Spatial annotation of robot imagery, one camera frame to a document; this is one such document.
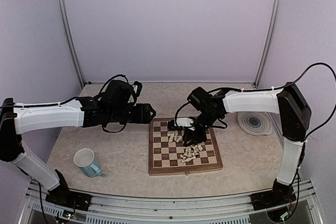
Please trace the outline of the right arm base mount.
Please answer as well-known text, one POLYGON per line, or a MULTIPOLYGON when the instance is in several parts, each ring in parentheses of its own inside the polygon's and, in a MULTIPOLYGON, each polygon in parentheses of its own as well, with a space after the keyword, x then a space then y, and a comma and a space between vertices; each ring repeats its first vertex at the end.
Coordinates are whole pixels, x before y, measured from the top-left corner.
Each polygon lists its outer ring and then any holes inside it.
POLYGON ((296 196, 294 193, 284 195, 283 193, 275 193, 270 190, 261 193, 254 193, 250 196, 250 199, 253 209, 256 211, 283 205, 289 203, 290 201, 295 201, 296 196))

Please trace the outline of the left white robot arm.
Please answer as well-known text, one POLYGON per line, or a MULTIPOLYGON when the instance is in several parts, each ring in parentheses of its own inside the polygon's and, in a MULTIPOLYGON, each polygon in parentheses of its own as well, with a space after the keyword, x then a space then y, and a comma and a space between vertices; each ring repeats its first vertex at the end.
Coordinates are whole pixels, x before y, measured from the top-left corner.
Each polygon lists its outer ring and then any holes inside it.
POLYGON ((119 123, 150 124, 156 111, 149 103, 138 103, 142 84, 110 80, 94 97, 74 97, 41 104, 15 103, 12 98, 1 106, 1 160, 10 162, 37 180, 60 204, 73 201, 73 193, 63 175, 51 170, 23 142, 27 132, 60 127, 101 126, 119 123))

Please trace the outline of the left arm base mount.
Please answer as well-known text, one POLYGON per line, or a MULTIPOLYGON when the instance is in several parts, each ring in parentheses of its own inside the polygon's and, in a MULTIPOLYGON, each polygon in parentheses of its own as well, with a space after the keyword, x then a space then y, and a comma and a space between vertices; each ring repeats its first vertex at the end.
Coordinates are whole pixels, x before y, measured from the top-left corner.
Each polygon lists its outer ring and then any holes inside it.
POLYGON ((92 196, 90 194, 75 191, 57 194, 48 193, 46 196, 46 201, 49 203, 82 211, 88 211, 91 199, 92 196))

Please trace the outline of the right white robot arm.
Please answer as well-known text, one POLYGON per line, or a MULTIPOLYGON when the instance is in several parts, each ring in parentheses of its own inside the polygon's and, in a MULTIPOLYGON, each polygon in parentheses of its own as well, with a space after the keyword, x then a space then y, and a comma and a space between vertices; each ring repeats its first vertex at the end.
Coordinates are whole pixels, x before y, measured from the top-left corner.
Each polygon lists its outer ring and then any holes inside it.
POLYGON ((279 205, 288 198, 305 156, 312 114, 296 84, 288 82, 284 87, 252 90, 223 87, 206 91, 197 87, 188 95, 187 103, 200 114, 195 118, 174 118, 174 124, 184 129, 185 146, 203 142, 206 130, 227 114, 266 113, 270 118, 278 119, 282 157, 268 199, 273 205, 279 205))

